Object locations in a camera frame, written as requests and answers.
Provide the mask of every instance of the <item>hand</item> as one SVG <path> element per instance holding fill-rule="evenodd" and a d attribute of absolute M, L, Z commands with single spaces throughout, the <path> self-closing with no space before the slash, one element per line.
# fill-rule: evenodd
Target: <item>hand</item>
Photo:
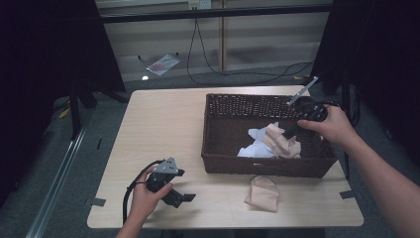
<path fill-rule="evenodd" d="M 318 132 L 321 136 L 339 146 L 346 146 L 358 137 L 346 113 L 337 106 L 326 105 L 328 117 L 322 122 L 299 120 L 297 124 L 305 129 Z"/>
<path fill-rule="evenodd" d="M 150 167 L 139 178 L 139 182 L 145 182 L 148 174 L 150 174 L 155 167 Z M 172 189 L 172 183 L 167 183 L 156 193 L 149 191 L 145 183 L 138 183 L 133 191 L 132 206 L 129 217 L 138 217 L 138 219 L 146 220 L 150 214 L 155 210 L 158 202 L 166 196 Z"/>

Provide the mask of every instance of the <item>wooden table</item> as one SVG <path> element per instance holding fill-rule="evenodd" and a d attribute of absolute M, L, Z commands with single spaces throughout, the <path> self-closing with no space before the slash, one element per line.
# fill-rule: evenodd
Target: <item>wooden table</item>
<path fill-rule="evenodd" d="M 192 202 L 178 208 L 160 202 L 145 223 L 156 229 L 298 228 L 360 226 L 364 218 L 354 198 L 342 199 L 350 190 L 337 162 L 323 178 L 270 177 L 278 187 L 278 212 L 260 211 L 244 203 L 254 177 L 208 175 L 200 156 L 207 93 L 292 95 L 301 86 L 223 87 L 141 90 L 133 93 L 97 198 L 92 206 L 91 228 L 122 226 L 126 187 L 149 163 L 175 157 L 185 170 L 175 178 L 180 193 L 196 193 Z"/>

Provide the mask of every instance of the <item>towel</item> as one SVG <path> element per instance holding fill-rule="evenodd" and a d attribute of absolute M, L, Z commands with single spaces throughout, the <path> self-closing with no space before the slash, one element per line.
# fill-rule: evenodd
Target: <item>towel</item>
<path fill-rule="evenodd" d="M 278 189 L 267 177 L 257 176 L 251 181 L 251 194 L 245 203 L 262 210 L 277 212 Z"/>
<path fill-rule="evenodd" d="M 268 145 L 277 157 L 286 159 L 300 158 L 301 145 L 296 141 L 296 136 L 286 139 L 283 136 L 284 130 L 269 124 L 266 127 L 262 141 Z"/>

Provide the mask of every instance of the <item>cloth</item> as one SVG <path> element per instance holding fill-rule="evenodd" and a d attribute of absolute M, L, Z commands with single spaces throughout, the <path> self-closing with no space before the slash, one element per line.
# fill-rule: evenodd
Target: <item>cloth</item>
<path fill-rule="evenodd" d="M 271 158 L 275 154 L 272 149 L 262 141 L 265 135 L 266 127 L 261 129 L 250 129 L 248 130 L 248 135 L 250 135 L 255 141 L 247 146 L 246 148 L 241 148 L 238 153 L 239 157 L 252 157 L 252 158 Z"/>
<path fill-rule="evenodd" d="M 277 212 L 278 189 L 267 177 L 257 176 L 251 181 L 251 194 L 245 203 L 270 212 Z"/>
<path fill-rule="evenodd" d="M 268 145 L 277 157 L 286 159 L 300 158 L 301 145 L 296 141 L 296 136 L 287 140 L 283 136 L 284 130 L 269 124 L 266 127 L 262 141 Z"/>

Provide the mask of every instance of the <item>wicker basket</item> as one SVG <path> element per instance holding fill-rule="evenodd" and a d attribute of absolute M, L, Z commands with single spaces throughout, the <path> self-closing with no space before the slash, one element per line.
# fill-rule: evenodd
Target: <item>wicker basket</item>
<path fill-rule="evenodd" d="M 254 142 L 251 128 L 279 122 L 288 129 L 298 114 L 286 105 L 289 96 L 207 94 L 201 157 L 208 174 L 266 175 L 322 178 L 336 163 L 330 143 L 304 130 L 297 135 L 301 159 L 237 157 L 241 148 Z M 302 101 L 312 101 L 301 97 Z"/>

